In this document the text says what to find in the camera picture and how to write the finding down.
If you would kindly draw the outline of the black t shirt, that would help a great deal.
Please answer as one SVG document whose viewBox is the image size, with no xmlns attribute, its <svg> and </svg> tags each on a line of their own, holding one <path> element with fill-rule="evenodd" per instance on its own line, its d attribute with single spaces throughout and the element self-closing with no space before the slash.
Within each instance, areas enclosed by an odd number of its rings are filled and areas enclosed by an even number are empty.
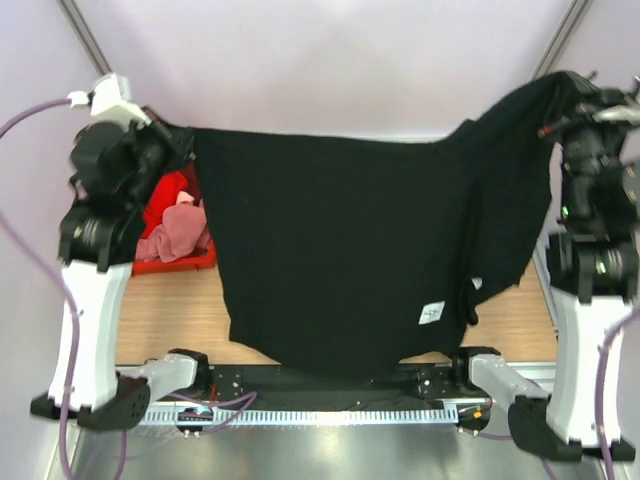
<svg viewBox="0 0 640 480">
<path fill-rule="evenodd" d="M 198 130 L 230 340 L 348 379 L 452 354 L 530 262 L 551 202 L 539 131 L 578 99 L 553 73 L 430 143 Z"/>
</svg>

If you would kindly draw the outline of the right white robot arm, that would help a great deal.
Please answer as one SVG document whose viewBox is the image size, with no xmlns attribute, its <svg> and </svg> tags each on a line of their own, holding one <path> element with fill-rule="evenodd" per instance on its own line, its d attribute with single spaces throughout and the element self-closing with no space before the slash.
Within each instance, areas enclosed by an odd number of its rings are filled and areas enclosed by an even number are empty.
<svg viewBox="0 0 640 480">
<path fill-rule="evenodd" d="M 510 100 L 543 106 L 543 117 L 526 114 L 534 138 L 562 148 L 561 230 L 546 253 L 558 328 L 554 388 L 533 385 L 488 347 L 458 350 L 451 385 L 497 400 L 515 444 L 542 459 L 631 462 L 636 451 L 621 433 L 616 382 L 623 329 L 639 316 L 639 164 L 620 158 L 639 126 L 637 94 L 564 71 Z"/>
</svg>

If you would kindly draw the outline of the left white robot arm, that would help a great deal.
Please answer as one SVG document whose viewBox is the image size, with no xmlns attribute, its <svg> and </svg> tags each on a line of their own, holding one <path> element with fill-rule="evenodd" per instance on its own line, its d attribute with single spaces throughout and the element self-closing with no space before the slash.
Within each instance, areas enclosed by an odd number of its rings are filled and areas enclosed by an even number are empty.
<svg viewBox="0 0 640 480">
<path fill-rule="evenodd" d="M 173 349 L 118 372 L 121 306 L 133 270 L 143 213 L 162 176 L 194 158 L 194 134 L 161 120 L 96 122 L 76 136 L 69 159 L 74 200 L 60 223 L 55 279 L 65 310 L 54 378 L 34 398 L 34 416 L 74 420 L 96 432 L 128 431 L 149 405 L 175 392 L 204 398 L 212 386 L 206 354 Z"/>
</svg>

